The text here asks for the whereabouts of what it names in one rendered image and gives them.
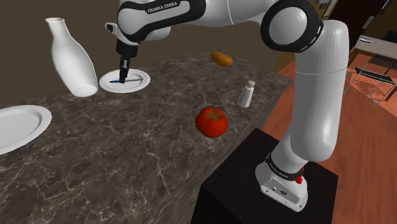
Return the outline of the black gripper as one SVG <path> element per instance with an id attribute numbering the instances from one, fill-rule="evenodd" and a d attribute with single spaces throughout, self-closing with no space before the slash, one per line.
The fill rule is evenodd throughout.
<path id="1" fill-rule="evenodd" d="M 119 83 L 125 83 L 130 69 L 130 59 L 137 56 L 138 46 L 128 45 L 119 39 L 116 42 L 116 52 L 120 54 Z"/>

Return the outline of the black robot stand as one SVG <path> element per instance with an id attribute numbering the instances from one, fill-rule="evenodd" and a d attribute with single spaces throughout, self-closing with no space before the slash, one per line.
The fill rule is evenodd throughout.
<path id="1" fill-rule="evenodd" d="M 277 143 L 254 129 L 201 184 L 191 224 L 331 224 L 338 176 L 317 163 L 305 165 L 309 198 L 302 211 L 261 192 L 254 172 Z"/>

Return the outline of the white tall vase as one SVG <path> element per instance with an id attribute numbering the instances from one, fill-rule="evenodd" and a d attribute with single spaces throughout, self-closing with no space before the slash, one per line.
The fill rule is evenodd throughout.
<path id="1" fill-rule="evenodd" d="M 76 97 L 88 97 L 98 91 L 97 77 L 90 57 L 70 35 L 63 18 L 46 18 L 52 39 L 52 61 L 56 72 Z"/>

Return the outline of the red tomato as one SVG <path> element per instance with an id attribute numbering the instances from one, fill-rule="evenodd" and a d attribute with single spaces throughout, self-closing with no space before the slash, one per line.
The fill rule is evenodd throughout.
<path id="1" fill-rule="evenodd" d="M 219 137 L 228 127 L 226 116 L 219 108 L 207 107 L 200 111 L 195 118 L 197 130 L 205 137 Z"/>

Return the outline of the grey table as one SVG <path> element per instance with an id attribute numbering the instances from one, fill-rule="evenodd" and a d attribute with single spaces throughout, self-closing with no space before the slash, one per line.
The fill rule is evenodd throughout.
<path id="1" fill-rule="evenodd" d="M 397 43 L 384 41 L 361 35 L 354 46 L 355 50 L 368 53 L 381 53 L 389 57 L 397 58 Z"/>

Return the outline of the small white plate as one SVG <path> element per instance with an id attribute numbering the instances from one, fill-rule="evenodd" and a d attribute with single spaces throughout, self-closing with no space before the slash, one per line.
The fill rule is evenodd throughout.
<path id="1" fill-rule="evenodd" d="M 119 94 L 127 94 L 132 92 L 137 92 L 147 85 L 149 85 L 151 78 L 150 76 L 142 70 L 138 69 L 129 69 L 129 73 L 126 79 L 138 79 L 143 78 L 143 81 L 131 81 L 126 83 L 110 83 L 111 80 L 119 79 L 120 70 L 114 70 L 106 73 L 99 80 L 99 85 L 102 89 Z"/>

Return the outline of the large white plate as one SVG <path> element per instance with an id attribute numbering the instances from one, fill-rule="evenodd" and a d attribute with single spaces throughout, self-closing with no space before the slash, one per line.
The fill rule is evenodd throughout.
<path id="1" fill-rule="evenodd" d="M 41 135 L 50 125 L 51 112 L 36 105 L 0 109 L 0 155 L 4 155 Z"/>

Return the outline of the brown potato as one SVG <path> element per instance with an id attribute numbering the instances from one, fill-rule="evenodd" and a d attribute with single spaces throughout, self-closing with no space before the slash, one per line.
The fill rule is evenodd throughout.
<path id="1" fill-rule="evenodd" d="M 211 53 L 211 60 L 219 65 L 219 66 L 223 66 L 223 67 L 228 67 L 231 66 L 233 64 L 233 59 L 227 55 L 225 55 L 224 53 L 218 52 L 218 51 L 213 51 Z"/>

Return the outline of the white salt shaker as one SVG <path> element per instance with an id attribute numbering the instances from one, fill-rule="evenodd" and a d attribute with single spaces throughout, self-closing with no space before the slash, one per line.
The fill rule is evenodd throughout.
<path id="1" fill-rule="evenodd" d="M 238 105 L 242 108 L 248 108 L 251 102 L 251 98 L 253 96 L 253 91 L 254 91 L 254 86 L 255 82 L 252 80 L 249 80 L 244 87 L 239 100 L 238 100 Z"/>

